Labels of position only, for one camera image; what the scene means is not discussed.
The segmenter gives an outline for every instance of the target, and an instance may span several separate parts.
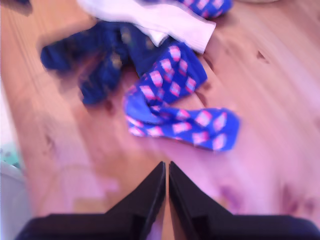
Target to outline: clothing pile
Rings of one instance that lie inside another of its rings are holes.
[[[85,105],[103,101],[116,88],[122,67],[131,62],[140,77],[124,100],[131,134],[230,150],[239,129],[239,120],[231,111],[184,110],[170,104],[206,81],[193,50],[205,51],[216,26],[203,18],[227,12],[231,1],[78,0],[98,19],[97,24],[45,46],[41,61],[47,69],[66,72],[92,53],[103,56],[80,86]]]

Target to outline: dark blue clothing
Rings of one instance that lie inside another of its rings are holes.
[[[108,91],[115,89],[121,68],[130,59],[141,77],[173,42],[175,40],[169,37],[155,47],[149,37],[131,23],[99,21],[88,30],[45,46],[40,58],[47,69],[65,72],[88,55],[105,55],[80,86],[83,103],[96,104],[106,98]]]
[[[29,0],[16,0],[16,1],[21,4],[30,4]]]

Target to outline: navy fabric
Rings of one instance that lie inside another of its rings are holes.
[[[21,3],[21,4],[30,4],[30,1],[29,0],[15,0],[17,1],[18,3]]]
[[[121,68],[130,59],[141,77],[167,47],[175,42],[167,38],[160,47],[131,23],[99,21],[92,28],[45,46],[41,51],[42,64],[50,70],[70,71],[75,63],[94,53],[104,59],[81,86],[83,103],[96,104],[117,86]]]
[[[129,131],[139,137],[167,137],[214,151],[230,150],[239,129],[229,110],[184,110],[169,104],[190,95],[207,79],[194,52],[174,43],[125,96]]]

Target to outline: white cloth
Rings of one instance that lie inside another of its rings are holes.
[[[203,54],[216,28],[180,2],[141,5],[134,0],[77,0],[89,14],[108,22],[127,22],[148,35],[157,47],[168,36]]]

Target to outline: wood grain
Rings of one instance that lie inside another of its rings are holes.
[[[92,26],[92,19],[75,0],[32,5],[28,17],[1,6],[1,79],[35,215],[104,212],[158,162],[175,161],[235,214],[290,214],[320,227],[318,0],[237,2],[216,20],[199,57],[208,80],[174,105],[224,107],[239,115],[234,149],[219,154],[128,133],[122,98],[138,81],[132,66],[106,102],[85,108],[81,72],[64,79],[46,72],[39,49]],[[172,227],[168,196],[161,211],[153,229],[174,239],[179,230]]]

